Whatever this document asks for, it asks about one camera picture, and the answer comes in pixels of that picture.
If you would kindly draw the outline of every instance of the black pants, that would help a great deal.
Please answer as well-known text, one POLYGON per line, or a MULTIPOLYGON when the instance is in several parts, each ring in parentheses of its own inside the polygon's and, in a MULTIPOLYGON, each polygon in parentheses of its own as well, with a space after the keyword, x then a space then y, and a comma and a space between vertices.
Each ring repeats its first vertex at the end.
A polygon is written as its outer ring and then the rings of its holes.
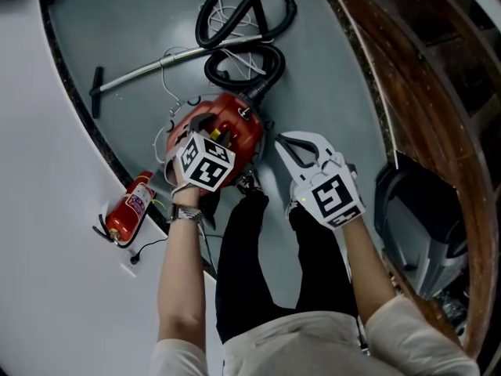
POLYGON ((258 261, 258 238, 268 202, 261 192, 249 194, 233 209, 226 227, 216 284, 217 329, 223 344, 256 326, 293 313, 322 310, 358 316, 334 234, 300 205, 291 211, 289 220, 299 243, 301 293, 296 309, 273 303, 258 261))

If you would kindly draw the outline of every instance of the wristwatch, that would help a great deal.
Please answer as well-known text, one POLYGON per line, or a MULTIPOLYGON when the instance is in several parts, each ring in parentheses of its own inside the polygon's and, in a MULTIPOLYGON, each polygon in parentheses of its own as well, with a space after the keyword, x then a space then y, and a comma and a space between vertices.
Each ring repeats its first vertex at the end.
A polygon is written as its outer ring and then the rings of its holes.
POLYGON ((171 222, 177 219, 202 222, 202 211, 182 204, 172 204, 171 222))

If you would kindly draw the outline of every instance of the black hose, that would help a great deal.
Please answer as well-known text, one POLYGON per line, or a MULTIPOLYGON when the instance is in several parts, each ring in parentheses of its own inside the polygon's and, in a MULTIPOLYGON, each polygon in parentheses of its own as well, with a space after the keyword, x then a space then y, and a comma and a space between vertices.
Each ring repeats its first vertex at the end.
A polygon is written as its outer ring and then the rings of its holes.
MULTIPOLYGON (((214 5, 218 0, 207 0, 200 10, 200 14, 196 20, 195 38, 200 47, 205 49, 212 49, 217 47, 222 41, 231 35, 238 23, 245 17, 250 9, 254 10, 256 22, 258 23, 259 32, 262 41, 271 41, 274 37, 284 32, 292 23, 296 12, 297 6, 294 0, 284 0, 286 3, 286 15, 282 22, 274 27, 268 29, 266 23, 265 12, 262 7, 261 0, 243 0, 230 16, 228 21, 209 38, 208 20, 212 13, 214 5)), ((279 80, 285 70, 285 57, 282 52, 271 45, 261 43, 247 43, 242 45, 234 45, 227 48, 234 53, 251 52, 257 53, 262 56, 263 62, 261 69, 266 75, 257 75, 250 80, 234 81, 222 75, 218 70, 218 65, 228 58, 226 53, 217 51, 205 63, 205 75, 213 84, 221 88, 239 92, 248 97, 254 104, 259 103, 264 97, 264 94, 279 80)))
POLYGON ((256 21, 259 26, 259 33, 262 36, 262 40, 265 42, 271 41, 274 37, 284 32, 290 26, 292 20, 296 16, 296 2, 294 0, 284 1, 286 3, 286 15, 283 18, 282 22, 271 30, 268 29, 268 24, 266 23, 266 16, 261 4, 261 0, 243 0, 230 16, 228 21, 222 26, 222 28, 212 38, 209 38, 209 27, 207 25, 207 22, 209 20, 209 16, 212 13, 212 9, 216 5, 218 0, 207 0, 202 6, 200 14, 196 19, 196 43, 198 43, 200 47, 203 47, 205 49, 210 49, 217 46, 232 33, 236 25, 238 25, 240 20, 242 20, 242 18, 251 8, 254 9, 254 15, 256 16, 256 21))

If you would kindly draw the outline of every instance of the person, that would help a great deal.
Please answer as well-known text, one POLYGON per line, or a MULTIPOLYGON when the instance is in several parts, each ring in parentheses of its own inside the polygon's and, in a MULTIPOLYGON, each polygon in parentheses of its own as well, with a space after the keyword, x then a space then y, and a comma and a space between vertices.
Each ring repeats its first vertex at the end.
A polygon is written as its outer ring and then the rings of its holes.
MULTIPOLYGON (((182 181, 176 167, 178 181, 182 181)), ((431 327, 407 298, 395 296, 362 217, 343 227, 352 284, 332 231, 294 199, 287 217, 303 270, 295 309, 277 306, 258 261, 269 199, 247 177, 222 239, 216 284, 223 372, 251 375, 479 375, 464 351, 431 327), (356 318, 370 355, 362 353, 356 318)), ((197 208, 199 188, 174 203, 197 208)), ((160 327, 151 376, 206 376, 204 275, 196 222, 171 224, 158 291, 160 327)))

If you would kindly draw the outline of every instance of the person's right arm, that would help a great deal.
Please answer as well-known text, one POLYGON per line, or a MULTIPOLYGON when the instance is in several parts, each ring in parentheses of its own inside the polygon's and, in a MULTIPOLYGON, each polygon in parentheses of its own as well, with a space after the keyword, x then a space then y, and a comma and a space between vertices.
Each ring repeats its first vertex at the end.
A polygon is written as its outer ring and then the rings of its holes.
POLYGON ((395 297, 362 217, 343 231, 371 356, 406 375, 478 376, 477 364, 460 347, 434 329, 410 300, 395 297))

